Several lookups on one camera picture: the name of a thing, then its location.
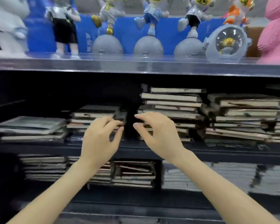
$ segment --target shelf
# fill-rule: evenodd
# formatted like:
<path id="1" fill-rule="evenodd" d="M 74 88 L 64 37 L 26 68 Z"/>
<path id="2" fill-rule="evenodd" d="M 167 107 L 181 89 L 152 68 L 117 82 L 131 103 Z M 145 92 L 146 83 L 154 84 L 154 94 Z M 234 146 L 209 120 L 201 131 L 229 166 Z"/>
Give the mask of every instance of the shelf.
<path id="1" fill-rule="evenodd" d="M 202 142 L 184 143 L 199 159 L 207 162 L 237 162 L 280 165 L 280 144 L 269 144 L 268 150 L 232 149 L 208 147 Z M 0 153 L 49 154 L 61 156 L 79 156 L 81 143 L 64 144 L 0 144 Z M 143 141 L 124 140 L 121 142 L 114 159 L 161 159 L 150 150 Z"/>
<path id="2" fill-rule="evenodd" d="M 23 194 L 14 199 L 15 207 L 23 208 L 49 186 L 46 182 L 28 182 Z M 272 214 L 280 215 L 280 196 L 251 197 Z M 200 192 L 96 185 L 82 189 L 63 213 L 221 220 Z"/>
<path id="3" fill-rule="evenodd" d="M 46 72 L 107 72 L 169 75 L 221 75 L 279 77 L 280 65 L 256 64 L 246 58 L 240 64 L 211 64 L 205 58 L 162 58 L 134 56 L 81 56 L 81 60 L 50 59 L 50 54 L 31 54 L 28 59 L 1 59 L 0 70 Z"/>

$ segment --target finger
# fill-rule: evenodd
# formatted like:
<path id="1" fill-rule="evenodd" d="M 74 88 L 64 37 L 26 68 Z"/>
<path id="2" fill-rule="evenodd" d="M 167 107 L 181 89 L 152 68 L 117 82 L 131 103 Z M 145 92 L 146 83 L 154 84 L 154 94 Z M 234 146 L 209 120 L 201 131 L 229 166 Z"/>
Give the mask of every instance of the finger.
<path id="1" fill-rule="evenodd" d="M 104 130 L 110 135 L 117 126 L 122 126 L 122 122 L 119 120 L 112 120 L 104 127 Z"/>
<path id="2" fill-rule="evenodd" d="M 145 113 L 142 113 L 142 114 L 136 114 L 135 117 L 137 119 L 141 119 L 143 120 L 144 122 L 146 122 L 147 124 L 149 124 L 150 126 L 153 125 L 153 122 L 155 120 L 154 118 L 154 114 L 153 112 L 145 112 Z"/>
<path id="3" fill-rule="evenodd" d="M 109 123 L 112 120 L 113 119 L 110 116 L 105 116 L 103 118 L 96 118 L 90 126 L 96 128 L 103 128 L 107 123 Z"/>
<path id="4" fill-rule="evenodd" d="M 119 147 L 119 144 L 120 144 L 120 141 L 121 141 L 121 137 L 122 137 L 123 130 L 124 130 L 124 127 L 120 127 L 120 128 L 117 130 L 117 132 L 116 132 L 116 134 L 115 134 L 115 136 L 114 136 L 114 139 L 113 139 L 113 141 L 112 141 L 112 144 L 113 144 L 116 148 Z"/>
<path id="5" fill-rule="evenodd" d="M 136 131 L 140 134 L 140 136 L 144 139 L 145 143 L 149 146 L 153 143 L 153 136 L 150 135 L 150 133 L 145 129 L 143 126 L 143 123 L 134 123 L 133 127 L 136 129 Z"/>

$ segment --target gold shoe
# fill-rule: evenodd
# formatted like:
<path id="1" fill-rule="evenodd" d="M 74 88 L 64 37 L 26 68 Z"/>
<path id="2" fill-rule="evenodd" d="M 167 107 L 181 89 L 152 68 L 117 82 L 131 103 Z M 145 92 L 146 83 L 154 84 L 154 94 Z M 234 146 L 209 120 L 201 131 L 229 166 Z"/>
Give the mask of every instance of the gold shoe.
<path id="1" fill-rule="evenodd" d="M 94 25 L 96 26 L 96 28 L 99 28 L 102 25 L 102 21 L 101 18 L 97 15 L 92 15 L 91 19 L 94 23 Z"/>
<path id="2" fill-rule="evenodd" d="M 108 35 L 113 35 L 113 28 L 109 26 L 109 27 L 107 28 L 106 34 L 108 34 Z"/>

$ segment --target pink bear figurine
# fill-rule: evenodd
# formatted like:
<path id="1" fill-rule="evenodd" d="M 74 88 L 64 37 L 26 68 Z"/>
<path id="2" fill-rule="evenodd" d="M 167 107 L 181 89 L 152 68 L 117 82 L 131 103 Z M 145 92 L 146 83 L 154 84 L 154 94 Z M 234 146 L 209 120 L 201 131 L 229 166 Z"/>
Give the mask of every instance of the pink bear figurine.
<path id="1" fill-rule="evenodd" d="M 258 64 L 280 65 L 280 0 L 269 0 L 265 17 L 270 20 L 262 31 L 258 48 L 262 51 Z"/>

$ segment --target gray ball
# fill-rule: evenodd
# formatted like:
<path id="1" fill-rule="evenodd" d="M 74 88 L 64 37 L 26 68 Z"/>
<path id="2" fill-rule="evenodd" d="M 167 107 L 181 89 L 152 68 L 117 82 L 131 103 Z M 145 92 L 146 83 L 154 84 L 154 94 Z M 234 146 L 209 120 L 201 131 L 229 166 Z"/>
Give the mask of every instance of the gray ball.
<path id="1" fill-rule="evenodd" d="M 154 55 L 154 56 L 163 56 L 164 48 L 160 40 L 153 36 L 145 36 L 140 38 L 135 47 L 135 55 Z"/>
<path id="2" fill-rule="evenodd" d="M 175 47 L 174 55 L 180 57 L 204 56 L 203 43 L 197 38 L 186 38 Z"/>
<path id="3" fill-rule="evenodd" d="M 112 35 L 100 35 L 92 46 L 93 54 L 123 54 L 120 41 Z"/>

